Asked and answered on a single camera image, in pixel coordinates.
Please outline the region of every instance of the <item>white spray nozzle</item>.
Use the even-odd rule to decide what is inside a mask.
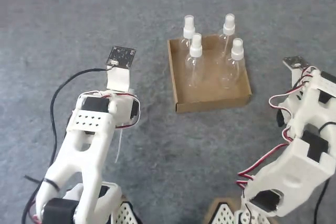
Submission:
[[[223,34],[230,36],[235,33],[235,15],[227,14],[223,25]]]
[[[233,40],[231,57],[234,60],[242,60],[244,57],[243,40],[236,38]]]
[[[194,16],[187,15],[184,17],[183,37],[191,39],[195,34]]]
[[[191,41],[190,46],[190,56],[194,58],[198,58],[202,56],[202,35],[199,33],[195,33],[193,35],[193,39]]]

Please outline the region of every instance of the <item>white wire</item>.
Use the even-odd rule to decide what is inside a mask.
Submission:
[[[118,158],[119,158],[119,154],[120,154],[120,149],[121,149],[121,139],[122,139],[122,130],[120,129],[120,133],[119,133],[119,144],[118,144],[118,151],[117,151],[117,156],[115,157],[115,161],[114,163],[116,164],[118,162]]]
[[[238,175],[241,174],[246,174],[249,172],[250,169],[252,169],[254,166],[256,166],[258,163],[261,163],[266,157],[268,157],[270,154],[272,154],[275,150],[277,150],[280,146],[283,146],[285,144],[278,144],[277,146],[275,146],[273,149],[271,149],[270,151],[268,151],[266,154],[264,154],[260,159],[258,159],[256,162],[254,162],[254,164],[252,164],[249,168],[241,171],[238,173]]]
[[[302,87],[303,87],[303,86],[301,86],[301,87],[299,87],[299,88],[295,88],[295,89],[293,89],[292,91],[289,91],[289,92],[284,93],[284,94],[276,94],[276,95],[273,95],[272,97],[270,97],[270,98],[268,99],[268,104],[269,104],[272,108],[274,108],[274,109],[281,109],[281,110],[285,110],[285,111],[287,111],[287,112],[289,113],[289,115],[290,115],[290,118],[292,119],[292,118],[293,118],[293,114],[292,114],[292,112],[291,112],[288,108],[281,107],[281,106],[276,106],[276,105],[274,105],[274,104],[271,103],[271,100],[274,99],[274,98],[276,98],[276,97],[284,97],[284,96],[290,95],[290,94],[292,94],[292,93],[294,93],[294,92],[300,90]]]
[[[130,94],[123,94],[123,96],[126,96],[126,97],[132,97],[132,98],[134,98],[134,99],[138,102],[138,104],[139,104],[139,109],[138,109],[138,111],[139,111],[139,115],[138,115],[138,118],[136,119],[137,121],[136,121],[133,125],[130,125],[130,126],[127,127],[127,128],[120,128],[118,151],[117,151],[117,156],[115,157],[116,159],[115,159],[115,161],[114,161],[115,164],[117,163],[118,158],[119,158],[119,154],[120,154],[120,149],[121,149],[121,139],[122,139],[122,130],[123,130],[123,129],[128,129],[128,128],[131,128],[131,127],[135,126],[135,125],[139,122],[139,120],[140,120],[140,116],[141,116],[141,103],[140,103],[140,100],[139,100],[136,96],[134,96],[134,95],[130,95]]]
[[[92,90],[92,91],[83,92],[82,94],[79,95],[79,97],[81,97],[84,94],[91,94],[91,93],[99,93],[102,96],[101,91],[99,91],[99,90]]]
[[[285,129],[281,132],[281,136],[282,136],[282,138],[283,138],[285,141],[287,141],[288,143],[291,143],[291,141],[288,140],[288,139],[285,137],[285,131],[288,130],[289,128],[290,128],[290,127],[285,128]]]

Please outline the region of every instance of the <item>cardboard tray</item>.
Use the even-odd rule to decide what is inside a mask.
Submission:
[[[168,40],[167,44],[177,113],[232,108],[248,103],[252,92],[246,71],[233,88],[224,89],[219,81],[222,68],[215,62],[219,54],[215,49],[217,35],[202,38],[205,78],[197,88],[190,88],[186,84],[184,61],[187,51],[180,50],[179,39]]]

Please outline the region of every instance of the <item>spray bottle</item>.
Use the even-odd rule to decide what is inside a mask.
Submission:
[[[194,16],[187,15],[184,17],[183,37],[180,39],[180,50],[190,49],[191,40],[195,34]]]
[[[202,35],[193,35],[189,54],[185,59],[185,73],[187,85],[192,88],[198,87],[204,74],[204,57],[202,57]]]
[[[233,46],[230,56],[226,59],[223,66],[221,81],[223,87],[229,89],[238,81],[239,77],[245,71],[243,40],[236,38],[233,40]]]
[[[227,14],[223,24],[223,29],[219,31],[219,54],[216,57],[216,63],[223,63],[229,56],[232,43],[235,38],[235,15]]]

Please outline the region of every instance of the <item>robotic arm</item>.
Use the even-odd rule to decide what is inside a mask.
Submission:
[[[279,126],[288,146],[281,156],[249,177],[242,209],[265,217],[285,216],[303,204],[336,168],[336,77],[309,66],[301,57],[285,58],[293,89],[279,108]]]
[[[114,47],[107,62],[108,89],[79,96],[58,156],[36,196],[36,215],[43,224],[114,223],[121,188],[103,182],[101,172],[115,129],[131,127],[140,118],[140,101],[129,89],[134,54],[134,49]],[[85,144],[89,148],[82,151]],[[82,183],[58,198],[60,188],[78,172]]]

